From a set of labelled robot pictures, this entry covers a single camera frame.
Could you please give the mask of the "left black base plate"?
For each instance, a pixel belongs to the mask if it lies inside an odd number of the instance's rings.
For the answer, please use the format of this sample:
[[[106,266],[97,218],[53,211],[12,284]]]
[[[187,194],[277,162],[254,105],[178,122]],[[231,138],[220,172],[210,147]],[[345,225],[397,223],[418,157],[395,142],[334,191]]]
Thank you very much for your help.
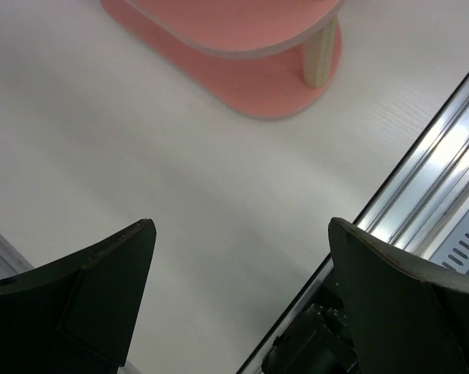
[[[274,341],[262,372],[359,373],[349,321],[333,273],[325,278],[303,310]]]

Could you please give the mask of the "aluminium front rail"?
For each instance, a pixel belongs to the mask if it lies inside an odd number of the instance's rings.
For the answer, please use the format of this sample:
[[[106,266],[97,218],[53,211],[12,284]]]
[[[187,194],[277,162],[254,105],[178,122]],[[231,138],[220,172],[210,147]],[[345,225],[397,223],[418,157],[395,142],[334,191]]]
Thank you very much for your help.
[[[432,242],[468,183],[469,73],[350,223],[389,245],[429,261],[434,252]],[[274,341],[308,308],[329,273],[334,274],[331,252],[246,359],[241,372],[264,373],[263,359]]]

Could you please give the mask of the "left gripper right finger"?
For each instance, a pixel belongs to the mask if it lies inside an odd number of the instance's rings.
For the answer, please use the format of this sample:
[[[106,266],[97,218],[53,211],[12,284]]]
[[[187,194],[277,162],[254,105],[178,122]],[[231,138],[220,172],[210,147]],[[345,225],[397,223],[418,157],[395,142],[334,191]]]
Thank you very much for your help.
[[[469,276],[389,245],[342,218],[328,225],[363,373],[469,373]]]

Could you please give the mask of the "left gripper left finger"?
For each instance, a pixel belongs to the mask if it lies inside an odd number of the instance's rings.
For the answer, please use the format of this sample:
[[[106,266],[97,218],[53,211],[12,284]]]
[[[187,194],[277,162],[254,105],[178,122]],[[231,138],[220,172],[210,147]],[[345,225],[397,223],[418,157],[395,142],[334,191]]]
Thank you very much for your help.
[[[134,373],[155,241],[142,219],[34,267],[0,234],[0,373]]]

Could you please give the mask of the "pink three-tier wooden shelf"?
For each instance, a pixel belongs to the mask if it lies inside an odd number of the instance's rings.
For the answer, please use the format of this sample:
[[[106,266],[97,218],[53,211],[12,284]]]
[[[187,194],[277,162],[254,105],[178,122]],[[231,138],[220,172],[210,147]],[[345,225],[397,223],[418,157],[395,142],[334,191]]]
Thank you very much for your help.
[[[322,96],[342,52],[340,1],[104,1],[131,35],[230,109],[296,115]]]

